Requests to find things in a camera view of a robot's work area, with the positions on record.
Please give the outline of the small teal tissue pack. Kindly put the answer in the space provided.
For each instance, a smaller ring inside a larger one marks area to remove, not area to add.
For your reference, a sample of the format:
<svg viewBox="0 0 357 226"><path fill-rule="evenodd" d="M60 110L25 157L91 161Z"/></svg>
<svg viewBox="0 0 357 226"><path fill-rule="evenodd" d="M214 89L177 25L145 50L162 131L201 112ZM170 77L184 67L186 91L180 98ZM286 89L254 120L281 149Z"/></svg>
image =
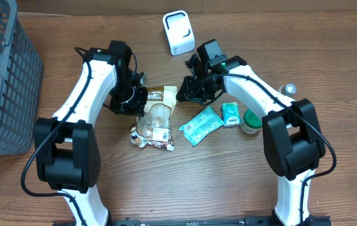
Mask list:
<svg viewBox="0 0 357 226"><path fill-rule="evenodd" d="M221 112L225 127L238 126L241 124L237 102L223 103L221 106Z"/></svg>

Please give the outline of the brown snack pouch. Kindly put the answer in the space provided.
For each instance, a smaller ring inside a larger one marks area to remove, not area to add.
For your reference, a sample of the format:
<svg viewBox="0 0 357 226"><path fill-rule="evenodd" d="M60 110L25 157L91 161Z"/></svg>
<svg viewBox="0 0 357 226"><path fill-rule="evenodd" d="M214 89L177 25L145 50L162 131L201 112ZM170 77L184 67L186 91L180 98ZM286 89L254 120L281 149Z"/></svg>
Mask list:
<svg viewBox="0 0 357 226"><path fill-rule="evenodd" d="M174 150L170 118L177 103L176 86L159 86L148 90L143 117L136 118L131 128L131 142L140 148L152 145L167 151Z"/></svg>

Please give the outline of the teal wet wipes pack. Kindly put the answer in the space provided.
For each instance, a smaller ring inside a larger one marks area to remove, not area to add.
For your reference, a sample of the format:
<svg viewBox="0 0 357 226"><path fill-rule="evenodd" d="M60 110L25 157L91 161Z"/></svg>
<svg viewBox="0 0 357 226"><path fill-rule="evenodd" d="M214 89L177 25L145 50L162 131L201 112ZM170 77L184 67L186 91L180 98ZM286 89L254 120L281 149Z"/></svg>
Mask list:
<svg viewBox="0 0 357 226"><path fill-rule="evenodd" d="M182 125L184 137L192 146L197 146L208 134L224 125L223 120L213 111L211 106L206 107L192 120Z"/></svg>

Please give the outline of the green lid seasoning jar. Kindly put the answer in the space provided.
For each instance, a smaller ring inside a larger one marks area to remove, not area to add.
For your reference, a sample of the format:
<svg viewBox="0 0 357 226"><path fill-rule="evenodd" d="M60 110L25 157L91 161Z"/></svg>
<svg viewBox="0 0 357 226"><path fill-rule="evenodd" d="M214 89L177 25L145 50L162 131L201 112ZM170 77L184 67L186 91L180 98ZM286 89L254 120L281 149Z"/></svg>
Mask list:
<svg viewBox="0 0 357 226"><path fill-rule="evenodd" d="M247 109L241 119L240 127L247 134L256 134L262 128L262 122L250 109Z"/></svg>

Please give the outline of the yellow oil bottle grey cap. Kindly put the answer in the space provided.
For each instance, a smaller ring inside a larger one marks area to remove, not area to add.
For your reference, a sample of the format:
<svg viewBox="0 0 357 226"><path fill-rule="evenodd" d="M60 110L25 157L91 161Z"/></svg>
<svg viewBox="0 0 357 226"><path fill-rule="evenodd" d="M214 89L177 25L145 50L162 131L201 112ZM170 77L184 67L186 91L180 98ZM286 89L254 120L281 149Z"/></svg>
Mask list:
<svg viewBox="0 0 357 226"><path fill-rule="evenodd" d="M279 92L287 97L293 97L297 93L297 87L294 83L288 83L281 86Z"/></svg>

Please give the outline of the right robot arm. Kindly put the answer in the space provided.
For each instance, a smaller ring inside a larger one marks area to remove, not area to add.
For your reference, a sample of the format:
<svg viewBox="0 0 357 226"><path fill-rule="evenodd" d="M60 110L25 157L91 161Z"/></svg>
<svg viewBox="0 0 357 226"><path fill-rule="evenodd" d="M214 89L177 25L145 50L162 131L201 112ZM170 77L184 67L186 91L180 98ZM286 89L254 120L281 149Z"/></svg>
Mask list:
<svg viewBox="0 0 357 226"><path fill-rule="evenodd" d="M209 105L227 93L261 120L266 160L278 176L278 200L265 225L330 225L308 211L309 182L326 150L314 105L270 87L240 56L227 57L212 39L197 48L186 66L176 99Z"/></svg>

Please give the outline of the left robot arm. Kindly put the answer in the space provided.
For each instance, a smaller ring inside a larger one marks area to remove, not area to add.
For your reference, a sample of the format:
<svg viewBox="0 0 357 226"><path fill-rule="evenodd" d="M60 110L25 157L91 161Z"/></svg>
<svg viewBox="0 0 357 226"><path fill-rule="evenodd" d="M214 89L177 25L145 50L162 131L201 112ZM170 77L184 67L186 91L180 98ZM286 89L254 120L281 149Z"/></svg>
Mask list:
<svg viewBox="0 0 357 226"><path fill-rule="evenodd" d="M72 225L111 225L96 185L101 155L94 125L107 97L107 109L115 114L143 116L148 91L144 74L129 68L135 54L126 42L75 50L83 59L81 76L63 106L36 121L35 152L26 166L35 162L39 180L52 189L43 197L64 197L75 218Z"/></svg>

